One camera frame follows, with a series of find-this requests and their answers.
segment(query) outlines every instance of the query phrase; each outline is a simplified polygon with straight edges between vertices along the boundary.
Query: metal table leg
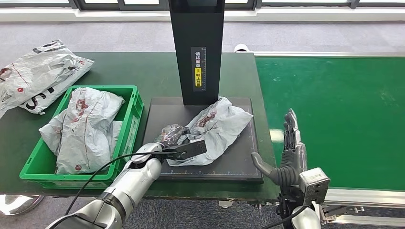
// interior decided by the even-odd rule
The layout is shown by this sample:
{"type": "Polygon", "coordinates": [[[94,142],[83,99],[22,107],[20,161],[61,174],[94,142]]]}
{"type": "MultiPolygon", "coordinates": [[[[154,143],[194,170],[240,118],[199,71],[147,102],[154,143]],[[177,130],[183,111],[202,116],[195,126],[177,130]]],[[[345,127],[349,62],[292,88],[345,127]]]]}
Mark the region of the metal table leg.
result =
{"type": "Polygon", "coordinates": [[[14,216],[30,211],[45,196],[0,195],[0,214],[14,216]]]}

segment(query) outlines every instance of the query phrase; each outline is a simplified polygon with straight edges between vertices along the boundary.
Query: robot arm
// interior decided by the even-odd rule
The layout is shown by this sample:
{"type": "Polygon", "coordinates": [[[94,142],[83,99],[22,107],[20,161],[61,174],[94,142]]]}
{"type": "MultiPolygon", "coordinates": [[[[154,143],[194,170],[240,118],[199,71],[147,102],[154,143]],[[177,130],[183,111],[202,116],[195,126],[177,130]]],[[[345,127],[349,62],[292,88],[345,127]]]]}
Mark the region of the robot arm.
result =
{"type": "Polygon", "coordinates": [[[205,142],[198,141],[163,149],[160,143],[143,145],[136,153],[167,152],[164,155],[135,155],[114,182],[95,200],[75,213],[63,216],[46,229],[121,229],[150,185],[158,179],[166,158],[184,160],[205,153],[205,142]]]}
{"type": "MultiPolygon", "coordinates": [[[[273,167],[264,162],[261,156],[251,153],[253,164],[276,185],[280,186],[277,210],[282,219],[291,217],[302,207],[321,204],[325,200],[330,179],[321,168],[308,170],[307,151],[301,142],[297,116],[290,109],[284,116],[284,150],[280,167],[273,167]]],[[[311,208],[303,209],[301,213],[284,223],[284,228],[290,229],[320,229],[320,219],[311,208]]]]}

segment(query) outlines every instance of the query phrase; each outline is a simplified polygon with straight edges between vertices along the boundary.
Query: yellow label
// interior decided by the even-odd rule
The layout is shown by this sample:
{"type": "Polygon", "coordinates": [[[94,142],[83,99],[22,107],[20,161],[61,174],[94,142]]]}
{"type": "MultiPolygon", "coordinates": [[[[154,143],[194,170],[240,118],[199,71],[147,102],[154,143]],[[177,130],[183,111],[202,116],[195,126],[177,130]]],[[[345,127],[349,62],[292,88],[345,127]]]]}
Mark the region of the yellow label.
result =
{"type": "Polygon", "coordinates": [[[195,74],[195,86],[196,87],[201,87],[202,82],[201,82],[201,68],[194,68],[194,74],[195,74]]]}

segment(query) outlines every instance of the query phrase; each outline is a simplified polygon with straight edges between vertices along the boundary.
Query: plastic mailer bag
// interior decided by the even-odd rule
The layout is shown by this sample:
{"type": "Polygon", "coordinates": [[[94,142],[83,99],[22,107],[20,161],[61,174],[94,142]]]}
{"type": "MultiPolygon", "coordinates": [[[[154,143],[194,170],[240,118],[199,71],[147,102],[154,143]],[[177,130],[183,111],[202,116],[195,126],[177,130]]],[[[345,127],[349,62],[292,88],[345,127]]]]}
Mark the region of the plastic mailer bag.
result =
{"type": "Polygon", "coordinates": [[[68,107],[39,129],[57,155],[57,174],[93,173],[111,160],[122,126],[113,119],[124,102],[113,93],[88,87],[72,92],[68,107]]]}
{"type": "Polygon", "coordinates": [[[187,127],[173,124],[162,129],[160,135],[155,139],[155,142],[162,143],[165,147],[177,146],[177,142],[181,136],[189,134],[187,127]]]}
{"type": "MultiPolygon", "coordinates": [[[[31,101],[31,98],[64,82],[81,65],[80,61],[83,59],[74,55],[61,41],[53,41],[34,48],[1,69],[0,118],[7,110],[31,101]]],[[[34,109],[33,113],[41,113],[40,108],[34,109]]]]}
{"type": "Polygon", "coordinates": [[[184,161],[167,160],[170,166],[204,166],[221,156],[242,132],[253,117],[242,108],[232,106],[225,97],[202,110],[186,126],[190,134],[179,138],[178,144],[188,138],[205,140],[207,152],[184,161]]]}
{"type": "Polygon", "coordinates": [[[93,63],[94,61],[92,60],[77,56],[75,67],[71,70],[69,76],[64,81],[35,95],[19,107],[34,114],[45,114],[43,110],[48,108],[56,99],[58,99],[59,96],[65,93],[70,86],[88,72],[93,63]]]}

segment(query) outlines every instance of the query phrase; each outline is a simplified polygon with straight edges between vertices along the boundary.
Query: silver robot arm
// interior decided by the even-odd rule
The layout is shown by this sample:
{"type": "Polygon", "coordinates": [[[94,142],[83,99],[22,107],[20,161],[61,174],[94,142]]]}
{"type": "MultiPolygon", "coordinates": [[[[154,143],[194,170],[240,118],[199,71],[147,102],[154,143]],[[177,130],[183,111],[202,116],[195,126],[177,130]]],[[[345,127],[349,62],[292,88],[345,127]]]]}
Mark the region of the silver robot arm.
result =
{"type": "MultiPolygon", "coordinates": [[[[162,152],[159,143],[148,143],[137,153],[162,152]]],[[[63,216],[46,229],[122,229],[150,185],[159,177],[161,162],[151,155],[132,156],[122,172],[95,200],[75,213],[63,216]]]]}

